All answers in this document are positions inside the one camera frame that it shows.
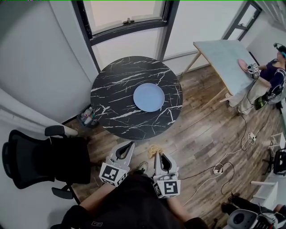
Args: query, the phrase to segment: person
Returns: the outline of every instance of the person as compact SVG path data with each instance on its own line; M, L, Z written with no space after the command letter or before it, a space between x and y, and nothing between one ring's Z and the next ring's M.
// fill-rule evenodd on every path
M234 96L226 94L229 105L238 105L238 112L248 115L254 107L254 101L263 96L269 89L273 89L284 81L282 74L275 74L278 69L286 69L286 47L278 48L277 59L271 60L267 65L258 66L261 70L260 77L248 88L242 90Z
M282 219L286 219L286 206L282 204L278 204L274 210L270 210L268 208L251 203L248 200L239 197L239 193L231 195L228 200L230 204L222 203L221 205L222 212L227 213L228 215L232 214L235 210L238 209L237 207L239 207L241 209L249 210L255 213L275 214L276 212L278 212L281 215Z
M176 197L159 199L152 180L140 164L118 187L104 184L65 214L61 229L207 229L205 222L187 212Z

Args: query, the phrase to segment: black marble table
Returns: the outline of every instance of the black marble table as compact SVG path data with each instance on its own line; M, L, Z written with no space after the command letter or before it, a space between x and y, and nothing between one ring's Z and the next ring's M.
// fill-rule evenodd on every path
M133 101L135 89L144 83L158 85L165 94L161 109L140 110ZM118 59L97 76L91 105L99 123L121 138L152 138L166 131L178 118L183 95L176 75L162 62L143 56Z

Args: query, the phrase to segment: floor plank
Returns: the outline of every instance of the floor plank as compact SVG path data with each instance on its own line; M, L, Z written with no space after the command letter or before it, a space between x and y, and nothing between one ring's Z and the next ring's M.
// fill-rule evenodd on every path
M226 88L213 68L209 66L190 72L180 77L180 82L184 100L179 118L161 135L135 141L136 148L130 164L132 169L142 161L148 161L148 174L154 173L154 160L149 160L147 157L151 144L157 144L171 154L180 167L180 178L195 175L214 166L226 153L240 149L245 123L242 117L237 116L234 108L229 107L226 102L219 102L224 98ZM267 165L262 163L262 159L268 155L266 149L269 137L282 131L280 114L270 105L257 111L252 110L244 118L247 130L242 143L247 140L249 132L256 135L261 130L254 145L249 145L247 142L244 147L246 151L228 154L222 161L222 163L230 161L235 167L233 179L223 188L223 193L226 195L221 194L221 187L233 176L233 169L229 163L225 164L221 176L208 181L185 205L189 212L203 218L209 226L213 224L214 218L219 219L218 226L226 224L227 216L221 212L220 204L227 201L228 191L240 192L242 197L251 199L257 187L251 186L250 182L265 179L262 173ZM113 146L125 141L110 134L101 126L88 130L82 128L77 120L71 121L68 126L78 130L80 136L92 138L88 145L92 162L104 160ZM80 200L84 200L100 185L99 169L92 170L90 184L73 186ZM215 175L212 170L208 170L201 175L183 180L180 201L185 203L207 179L213 177Z

